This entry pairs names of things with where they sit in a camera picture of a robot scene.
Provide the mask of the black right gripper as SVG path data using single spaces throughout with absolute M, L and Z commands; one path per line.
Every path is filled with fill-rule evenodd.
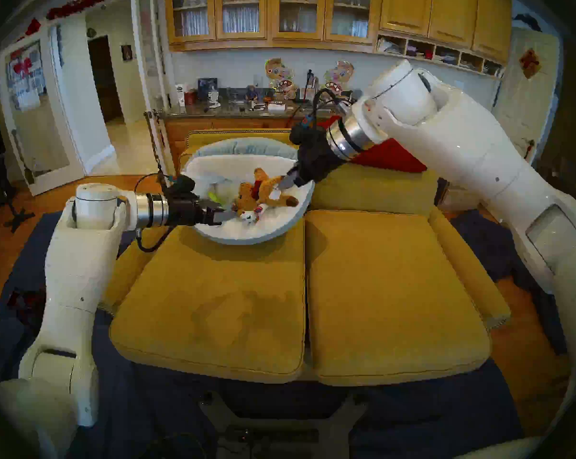
M 301 187 L 301 184 L 311 181 L 320 182 L 346 163 L 345 159 L 332 150 L 327 137 L 305 137 L 293 141 L 293 144 L 298 147 L 296 164 L 278 182 L 279 190 Z

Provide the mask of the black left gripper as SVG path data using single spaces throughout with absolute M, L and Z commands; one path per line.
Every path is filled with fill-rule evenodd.
M 169 198 L 168 210 L 166 226 L 219 226 L 239 216 L 236 211 L 225 211 L 219 202 L 198 197 Z

